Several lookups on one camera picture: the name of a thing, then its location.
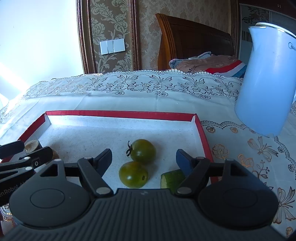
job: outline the electric kettle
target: electric kettle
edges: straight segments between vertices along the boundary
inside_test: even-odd
[[[271,23],[249,30],[253,47],[235,113],[255,132],[277,136],[296,100],[296,35]]]

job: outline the cucumber piece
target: cucumber piece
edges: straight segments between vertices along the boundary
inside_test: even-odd
[[[160,188],[169,188],[172,193],[175,193],[177,187],[185,180],[185,175],[178,169],[163,173],[160,179]]]

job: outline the floral wallpaper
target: floral wallpaper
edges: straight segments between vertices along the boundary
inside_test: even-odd
[[[161,30],[156,13],[184,18],[228,32],[228,0],[139,0],[142,69],[157,69]]]
[[[97,73],[131,71],[128,0],[91,0],[91,32]],[[125,39],[126,51],[101,55],[100,41]]]

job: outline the kettle lid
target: kettle lid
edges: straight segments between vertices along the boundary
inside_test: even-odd
[[[275,25],[275,24],[272,24],[272,23],[263,23],[263,22],[260,22],[260,23],[256,23],[255,26],[266,26],[266,27],[272,27],[272,28],[276,28],[277,30],[279,31],[282,31],[284,33],[287,33],[289,35],[291,35],[293,38],[296,39],[296,35],[294,33],[292,33],[291,31],[281,27],[281,26],[278,26],[278,25]]]

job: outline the wall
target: wall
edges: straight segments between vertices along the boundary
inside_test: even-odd
[[[0,94],[83,74],[76,0],[0,0]]]
[[[131,71],[128,0],[91,0],[91,32],[97,73]],[[101,55],[100,41],[125,39],[126,50]]]
[[[228,0],[139,0],[142,69],[157,69],[161,30],[156,13],[229,32]]]

